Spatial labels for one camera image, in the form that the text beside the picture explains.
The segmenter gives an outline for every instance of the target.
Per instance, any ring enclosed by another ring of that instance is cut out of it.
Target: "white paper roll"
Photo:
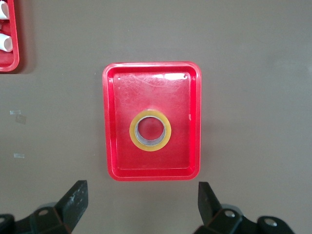
[[[11,52],[13,50],[12,38],[0,33],[0,50]]]
[[[0,20],[8,20],[9,17],[9,6],[5,1],[0,1]]]

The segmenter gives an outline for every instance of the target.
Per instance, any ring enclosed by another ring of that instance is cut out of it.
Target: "gray table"
[[[252,221],[274,215],[311,233],[310,0],[16,5],[24,65],[0,75],[0,213],[23,218],[86,179],[89,207],[74,233],[191,234],[201,224],[197,184],[208,181]],[[102,71],[166,60],[194,61],[203,73],[201,171],[191,181],[114,181]]]

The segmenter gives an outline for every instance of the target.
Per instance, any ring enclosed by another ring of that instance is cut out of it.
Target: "yellow tape roll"
[[[138,131],[138,124],[145,118],[156,118],[158,119],[163,127],[164,130],[160,137],[154,140],[147,140],[144,137],[141,136],[141,134]],[[156,151],[163,148],[169,141],[171,136],[171,125],[167,117],[155,110],[145,110],[140,112],[137,116],[134,117],[130,124],[129,128],[130,138],[134,145],[136,145],[138,148],[145,150],[145,151]]]

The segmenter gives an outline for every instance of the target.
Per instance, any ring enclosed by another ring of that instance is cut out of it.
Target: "red tray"
[[[192,62],[103,72],[107,166],[121,181],[187,180],[200,167],[201,71]]]
[[[10,72],[14,70],[20,62],[14,2],[13,0],[5,1],[8,3],[10,19],[0,19],[0,24],[2,25],[0,33],[6,34],[12,38],[13,50],[12,52],[0,50],[0,72]]]

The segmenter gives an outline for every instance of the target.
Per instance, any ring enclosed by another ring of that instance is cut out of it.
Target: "silver screw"
[[[273,219],[271,219],[271,218],[264,219],[264,222],[266,224],[272,226],[272,227],[276,227],[277,226],[277,223]]]
[[[235,217],[235,214],[234,214],[233,211],[225,211],[224,213],[229,218],[234,218]]]
[[[46,215],[47,213],[49,213],[48,210],[42,210],[39,212],[38,215],[42,216],[42,215]]]

